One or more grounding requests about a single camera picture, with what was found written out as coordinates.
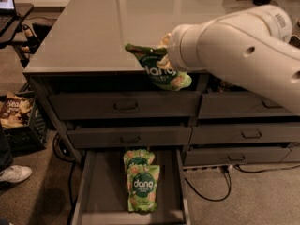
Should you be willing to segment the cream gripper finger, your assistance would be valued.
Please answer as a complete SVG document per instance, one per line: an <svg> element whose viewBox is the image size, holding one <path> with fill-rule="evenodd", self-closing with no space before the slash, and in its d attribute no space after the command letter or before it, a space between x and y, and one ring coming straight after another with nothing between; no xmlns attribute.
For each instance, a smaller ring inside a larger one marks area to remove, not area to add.
<svg viewBox="0 0 300 225"><path fill-rule="evenodd" d="M165 55L159 62L158 62L158 66L161 69L173 69L173 66L169 60L169 57L167 55Z"/></svg>
<svg viewBox="0 0 300 225"><path fill-rule="evenodd" d="M169 44L169 41L170 41L170 36L171 34L170 33L167 33L163 38L162 40L159 42L158 46L159 48L166 48Z"/></svg>

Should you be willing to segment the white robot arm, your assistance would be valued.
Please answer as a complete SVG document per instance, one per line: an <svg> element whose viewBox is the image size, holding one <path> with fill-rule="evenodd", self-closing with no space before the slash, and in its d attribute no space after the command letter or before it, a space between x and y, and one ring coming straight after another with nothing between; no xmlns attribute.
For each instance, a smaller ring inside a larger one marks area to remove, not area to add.
<svg viewBox="0 0 300 225"><path fill-rule="evenodd" d="M175 27L167 54L178 71L206 70L299 115L300 52L289 44L292 30L282 8L254 7Z"/></svg>

